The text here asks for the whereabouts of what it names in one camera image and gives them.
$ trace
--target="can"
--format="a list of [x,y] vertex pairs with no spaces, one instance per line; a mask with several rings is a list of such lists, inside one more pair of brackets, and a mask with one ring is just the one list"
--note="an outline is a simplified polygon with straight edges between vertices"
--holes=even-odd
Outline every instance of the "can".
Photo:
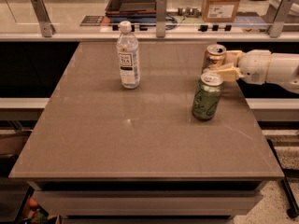
[[220,44],[212,44],[206,48],[203,69],[213,69],[221,66],[226,57],[226,47]]
[[197,82],[192,114],[198,119],[212,119],[223,90],[223,78],[217,73],[204,73]]

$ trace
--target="brown tabletop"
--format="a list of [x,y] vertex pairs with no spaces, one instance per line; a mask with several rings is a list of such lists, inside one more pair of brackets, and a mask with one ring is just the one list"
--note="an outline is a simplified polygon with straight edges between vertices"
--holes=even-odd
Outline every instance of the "brown tabletop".
[[121,86],[115,45],[80,43],[10,177],[283,177],[235,82],[225,83],[212,120],[192,116],[208,43],[141,42],[135,90]]

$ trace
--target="table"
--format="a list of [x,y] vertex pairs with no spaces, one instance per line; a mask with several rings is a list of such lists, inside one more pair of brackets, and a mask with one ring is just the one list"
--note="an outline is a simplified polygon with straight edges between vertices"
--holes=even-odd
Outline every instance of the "table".
[[192,116],[209,43],[140,42],[141,84],[121,86],[115,41],[81,42],[10,178],[63,216],[246,214],[283,173],[237,84]]

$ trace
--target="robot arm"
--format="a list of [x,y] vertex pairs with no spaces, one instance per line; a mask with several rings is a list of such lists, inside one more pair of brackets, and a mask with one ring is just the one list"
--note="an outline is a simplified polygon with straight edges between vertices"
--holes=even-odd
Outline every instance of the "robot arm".
[[271,53],[269,50],[228,51],[224,65],[210,70],[226,81],[239,78],[249,84],[277,84],[287,91],[299,93],[299,55]]

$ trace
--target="clear water bottle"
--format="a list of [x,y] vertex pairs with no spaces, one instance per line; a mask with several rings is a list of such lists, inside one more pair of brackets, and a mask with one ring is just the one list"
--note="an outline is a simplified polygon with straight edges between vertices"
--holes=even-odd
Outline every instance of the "clear water bottle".
[[134,89],[140,83],[138,39],[132,33],[129,21],[120,23],[121,35],[117,42],[121,84],[124,88]]

